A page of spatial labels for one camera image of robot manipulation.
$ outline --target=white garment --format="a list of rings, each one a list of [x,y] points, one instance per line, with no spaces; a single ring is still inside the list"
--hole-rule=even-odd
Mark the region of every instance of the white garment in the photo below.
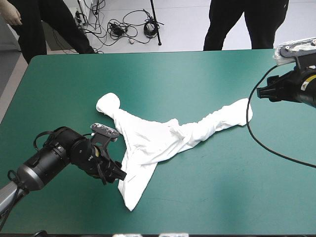
[[[127,173],[118,189],[126,207],[132,211],[138,203],[159,161],[193,148],[216,131],[234,125],[246,124],[248,99],[241,99],[209,114],[199,122],[179,125],[177,119],[165,123],[147,121],[119,108],[119,98],[108,93],[98,100],[96,109],[114,120],[115,127],[124,136],[126,152],[122,170]],[[249,120],[252,110],[249,107]]]

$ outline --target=green table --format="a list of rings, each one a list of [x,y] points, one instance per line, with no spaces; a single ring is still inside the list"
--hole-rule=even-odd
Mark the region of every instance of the green table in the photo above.
[[[34,137],[68,126],[84,134],[113,121],[95,110],[108,92],[121,108],[147,120],[198,121],[247,97],[273,66],[273,50],[51,55],[32,60],[0,125],[0,186],[9,169],[35,153]],[[291,70],[283,66],[275,74]],[[254,133],[273,149],[316,163],[316,111],[254,98]],[[123,137],[109,145],[113,159]],[[12,211],[3,232],[111,234],[316,233],[316,170],[258,146],[246,127],[214,134],[157,166],[134,211],[114,185],[103,186],[69,165]]]

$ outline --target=power adapter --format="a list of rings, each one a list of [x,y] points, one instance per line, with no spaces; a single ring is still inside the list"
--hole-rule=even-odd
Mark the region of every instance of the power adapter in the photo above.
[[[127,27],[125,27],[125,30],[123,30],[123,28],[119,25],[117,25],[116,23],[112,23],[110,22],[110,29],[113,32],[114,35],[116,36],[121,36],[123,35],[125,32],[127,32]]]

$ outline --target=black pants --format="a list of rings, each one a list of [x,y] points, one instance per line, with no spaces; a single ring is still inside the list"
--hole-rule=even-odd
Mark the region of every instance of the black pants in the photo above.
[[[244,12],[252,49],[273,48],[276,31],[285,20],[288,0],[211,0],[210,27],[204,51],[222,50],[224,39]]]
[[[78,53],[93,53],[87,37],[77,28],[71,12],[62,0],[9,0],[21,14],[22,25],[12,26],[19,37],[27,61],[47,54],[41,20],[55,29]]]

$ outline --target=gray floor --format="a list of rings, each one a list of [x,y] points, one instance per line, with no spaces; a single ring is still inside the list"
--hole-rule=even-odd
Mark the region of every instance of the gray floor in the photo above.
[[[16,50],[0,51],[0,96],[9,81],[21,53]]]

